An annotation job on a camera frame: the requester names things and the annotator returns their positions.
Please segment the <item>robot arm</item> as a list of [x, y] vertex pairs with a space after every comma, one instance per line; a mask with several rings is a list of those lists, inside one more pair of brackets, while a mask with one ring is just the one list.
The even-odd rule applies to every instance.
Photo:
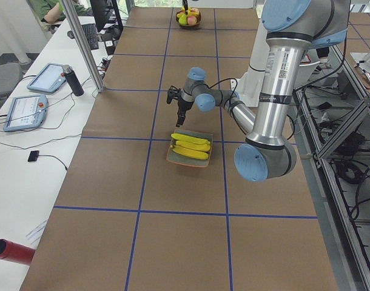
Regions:
[[284, 176], [295, 166], [295, 150], [282, 135], [298, 68], [305, 51], [336, 45], [345, 40], [349, 1], [267, 1], [261, 23], [269, 46], [258, 108], [253, 112], [235, 91], [214, 90], [205, 72], [191, 68], [181, 89], [171, 88], [167, 101], [177, 100], [178, 121], [197, 106], [202, 112], [222, 107], [246, 135], [236, 149], [238, 173], [251, 182]]
[[189, 5], [187, 0], [182, 0], [182, 7], [185, 14], [189, 12]]

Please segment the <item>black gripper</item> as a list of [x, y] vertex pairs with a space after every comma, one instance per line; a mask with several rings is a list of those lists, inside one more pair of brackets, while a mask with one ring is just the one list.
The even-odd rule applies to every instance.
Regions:
[[178, 100], [177, 122], [176, 127], [182, 126], [186, 119], [186, 112], [193, 106], [193, 97], [181, 89], [181, 96]]

